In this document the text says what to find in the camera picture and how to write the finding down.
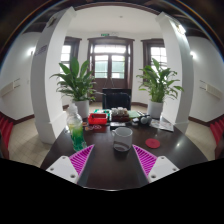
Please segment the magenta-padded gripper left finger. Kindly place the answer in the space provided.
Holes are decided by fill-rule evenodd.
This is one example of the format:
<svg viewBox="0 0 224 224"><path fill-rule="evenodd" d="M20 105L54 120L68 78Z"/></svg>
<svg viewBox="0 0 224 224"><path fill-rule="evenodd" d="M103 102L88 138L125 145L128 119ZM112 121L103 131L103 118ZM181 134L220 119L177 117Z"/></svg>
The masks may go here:
<svg viewBox="0 0 224 224"><path fill-rule="evenodd" d="M49 173L76 184L94 148L90 145L71 156L61 156L47 168Z"/></svg>

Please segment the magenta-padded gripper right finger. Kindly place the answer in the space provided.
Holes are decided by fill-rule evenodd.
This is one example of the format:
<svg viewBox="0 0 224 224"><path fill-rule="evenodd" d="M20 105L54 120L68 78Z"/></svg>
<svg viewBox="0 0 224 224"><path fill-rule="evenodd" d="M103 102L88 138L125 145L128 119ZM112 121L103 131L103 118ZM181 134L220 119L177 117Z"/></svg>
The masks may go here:
<svg viewBox="0 0 224 224"><path fill-rule="evenodd" d="M155 182L179 170L167 157L156 157L145 149L133 145L139 163L149 183Z"/></svg>

